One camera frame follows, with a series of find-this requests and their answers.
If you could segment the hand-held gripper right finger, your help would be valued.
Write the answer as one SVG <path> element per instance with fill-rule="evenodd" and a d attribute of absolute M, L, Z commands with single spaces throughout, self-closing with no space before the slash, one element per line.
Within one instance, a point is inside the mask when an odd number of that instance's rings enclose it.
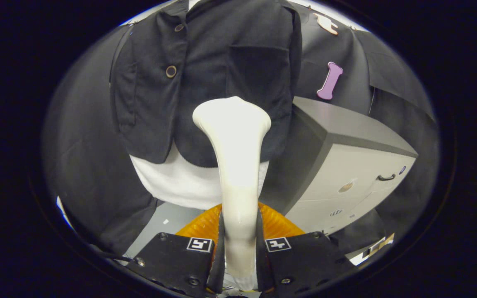
<path fill-rule="evenodd" d="M 318 297 L 356 266 L 322 231 L 304 232 L 259 203 L 257 280 L 263 297 Z"/>

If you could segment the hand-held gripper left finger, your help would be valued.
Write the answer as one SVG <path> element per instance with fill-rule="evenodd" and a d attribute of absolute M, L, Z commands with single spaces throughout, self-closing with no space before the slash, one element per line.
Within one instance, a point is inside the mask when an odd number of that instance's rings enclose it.
<path fill-rule="evenodd" d="M 126 268 L 151 286 L 185 297 L 222 292 L 225 271 L 221 205 L 197 215 L 178 232 L 157 232 Z"/>

